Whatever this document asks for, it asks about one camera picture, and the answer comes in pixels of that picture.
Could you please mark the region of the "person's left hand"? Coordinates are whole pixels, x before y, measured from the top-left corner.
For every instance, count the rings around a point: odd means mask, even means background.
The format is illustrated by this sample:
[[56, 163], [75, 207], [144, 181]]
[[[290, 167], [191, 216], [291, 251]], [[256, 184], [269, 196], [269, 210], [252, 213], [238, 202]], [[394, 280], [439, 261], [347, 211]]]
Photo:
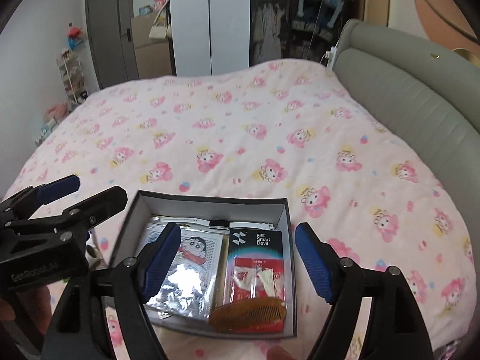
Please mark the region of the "person's left hand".
[[[45, 334], [49, 328], [52, 317], [49, 288], [42, 286], [21, 292], [18, 294], [18, 299], [38, 331]], [[1, 299], [1, 321], [12, 321], [15, 317], [16, 312], [12, 308], [11, 303]]]

